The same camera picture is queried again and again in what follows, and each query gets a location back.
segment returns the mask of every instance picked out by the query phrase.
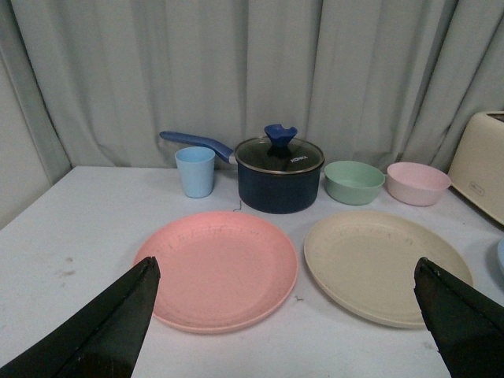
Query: blue cup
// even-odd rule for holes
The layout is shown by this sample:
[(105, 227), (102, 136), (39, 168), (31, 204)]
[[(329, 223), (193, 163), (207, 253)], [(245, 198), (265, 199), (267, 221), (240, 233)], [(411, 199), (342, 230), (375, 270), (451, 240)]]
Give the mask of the blue cup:
[(188, 147), (175, 153), (183, 192), (187, 197), (202, 198), (212, 193), (215, 152), (207, 147)]

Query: bowl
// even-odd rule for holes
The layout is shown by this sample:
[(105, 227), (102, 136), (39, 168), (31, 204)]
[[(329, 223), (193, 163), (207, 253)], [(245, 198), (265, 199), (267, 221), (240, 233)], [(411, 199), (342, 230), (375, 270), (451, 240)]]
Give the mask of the bowl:
[(328, 194), (347, 205), (370, 203), (385, 182), (379, 169), (359, 161), (335, 161), (326, 165), (324, 174)]
[(501, 269), (502, 274), (504, 274), (504, 239), (502, 239), (497, 245), (497, 258), (498, 266)]
[(400, 162), (387, 168), (388, 192), (408, 205), (434, 205), (450, 185), (446, 173), (429, 165)]

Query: gray curtain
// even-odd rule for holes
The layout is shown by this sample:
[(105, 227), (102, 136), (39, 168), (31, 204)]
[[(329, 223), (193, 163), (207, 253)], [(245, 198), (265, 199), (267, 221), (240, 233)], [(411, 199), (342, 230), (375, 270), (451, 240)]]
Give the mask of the gray curtain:
[(50, 121), (12, 8), (5, 0), (0, 1), (0, 59), (9, 74), (47, 178), (54, 184), (71, 169), (70, 161)]
[(446, 170), (504, 109), (500, 0), (12, 3), (72, 165), (174, 167), (162, 130), (235, 146), (281, 123), (327, 161)]

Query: saucepan handle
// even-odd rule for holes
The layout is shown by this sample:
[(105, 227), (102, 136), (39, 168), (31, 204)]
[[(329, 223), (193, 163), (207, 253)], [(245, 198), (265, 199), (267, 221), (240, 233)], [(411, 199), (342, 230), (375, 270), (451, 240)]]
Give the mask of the saucepan handle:
[(233, 164), (235, 162), (235, 159), (233, 159), (234, 151), (215, 139), (184, 134), (182, 132), (160, 132), (159, 136), (171, 142), (186, 143), (191, 144), (192, 146), (211, 148), (215, 151), (215, 154), (226, 163)]

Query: green bowl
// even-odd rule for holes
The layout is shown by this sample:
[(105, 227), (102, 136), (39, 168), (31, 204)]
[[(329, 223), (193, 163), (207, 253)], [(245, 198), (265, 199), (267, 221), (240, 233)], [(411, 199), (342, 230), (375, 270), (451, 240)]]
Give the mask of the green bowl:
[(365, 205), (380, 193), (385, 175), (359, 161), (335, 161), (326, 165), (325, 190), (336, 201), (347, 205)]

